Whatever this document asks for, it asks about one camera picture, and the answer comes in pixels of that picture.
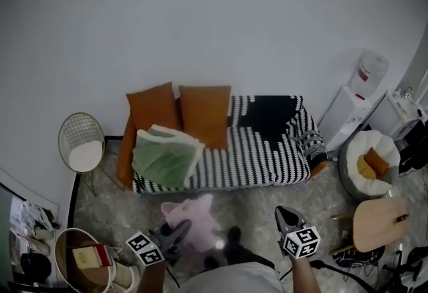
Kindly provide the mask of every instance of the faucet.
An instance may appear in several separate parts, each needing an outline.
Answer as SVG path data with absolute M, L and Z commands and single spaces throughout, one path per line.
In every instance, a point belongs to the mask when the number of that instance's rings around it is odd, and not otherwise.
M 409 86 L 408 88 L 406 88 L 404 90 L 404 92 L 402 93 L 402 96 L 404 98 L 408 98 L 408 97 L 412 96 L 412 94 L 413 94 L 413 89 L 412 89 L 412 87 Z

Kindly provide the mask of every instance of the marble floor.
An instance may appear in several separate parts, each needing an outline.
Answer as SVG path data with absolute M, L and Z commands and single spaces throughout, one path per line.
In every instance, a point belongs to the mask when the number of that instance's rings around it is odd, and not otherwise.
M 114 176 L 120 141 L 110 141 L 102 168 Z M 417 171 L 398 178 L 391 190 L 392 195 L 401 196 L 407 201 L 409 209 L 409 234 L 401 244 L 388 245 L 381 259 L 378 275 L 376 268 L 366 277 L 363 268 L 352 269 L 372 286 L 380 285 L 388 280 L 389 275 L 382 271 L 383 264 L 393 265 L 394 252 L 402 246 L 405 254 L 415 246 L 428 245 L 427 215 L 428 195 L 424 180 L 428 182 L 426 171 Z M 120 256 L 129 264 L 138 260 L 126 247 L 124 242 L 138 230 L 146 232 L 155 227 L 161 220 L 161 203 L 164 201 L 182 202 L 187 198 L 195 198 L 203 193 L 135 195 L 130 191 L 122 191 L 103 171 L 94 172 L 93 184 L 96 196 L 89 190 L 89 176 L 82 177 L 76 208 L 74 227 L 91 233 L 98 241 L 122 248 Z M 328 166 L 307 183 L 286 187 L 263 187 L 228 192 L 214 192 L 211 214 L 224 231 L 238 225 L 242 230 L 243 245 L 251 251 L 269 259 L 276 269 L 285 273 L 290 269 L 290 261 L 283 258 L 276 243 L 279 239 L 274 219 L 277 205 L 289 205 L 299 209 L 306 219 L 317 227 L 322 242 L 312 259 L 325 261 L 334 265 L 329 251 L 340 245 L 342 229 L 337 221 L 330 219 L 338 213 L 352 213 L 356 203 L 343 189 L 338 176 L 337 163 Z M 181 260 L 173 268 L 173 274 L 180 283 L 185 282 L 203 269 L 203 254 L 184 252 Z M 322 292 L 365 292 L 356 282 L 328 270 L 315 270 Z M 286 292 L 292 292 L 292 275 L 283 279 Z M 176 292 L 175 283 L 167 276 L 165 292 Z

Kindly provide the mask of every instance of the pink plush toy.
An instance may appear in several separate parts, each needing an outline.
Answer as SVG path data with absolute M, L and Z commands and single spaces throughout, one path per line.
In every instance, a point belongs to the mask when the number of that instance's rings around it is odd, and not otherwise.
M 219 225 L 209 214 L 213 196 L 203 195 L 196 200 L 186 199 L 182 204 L 163 203 L 160 207 L 171 228 L 180 222 L 190 219 L 192 226 L 183 240 L 185 246 L 198 252 L 206 252 L 215 246 L 215 236 L 212 231 L 220 230 Z

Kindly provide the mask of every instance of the white shirt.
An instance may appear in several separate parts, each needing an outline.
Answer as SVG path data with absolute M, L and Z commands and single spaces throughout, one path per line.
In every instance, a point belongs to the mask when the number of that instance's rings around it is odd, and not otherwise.
M 181 286 L 180 293 L 284 293 L 277 272 L 256 262 L 200 273 Z

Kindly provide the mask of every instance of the wooden stool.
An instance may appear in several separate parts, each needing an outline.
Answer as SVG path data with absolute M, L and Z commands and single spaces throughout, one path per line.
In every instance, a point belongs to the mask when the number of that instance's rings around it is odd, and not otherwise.
M 330 252 L 335 255 L 356 248 L 365 253 L 402 238 L 407 231 L 407 208 L 401 198 L 363 201 L 354 215 L 333 215 L 331 219 L 353 218 L 353 244 Z

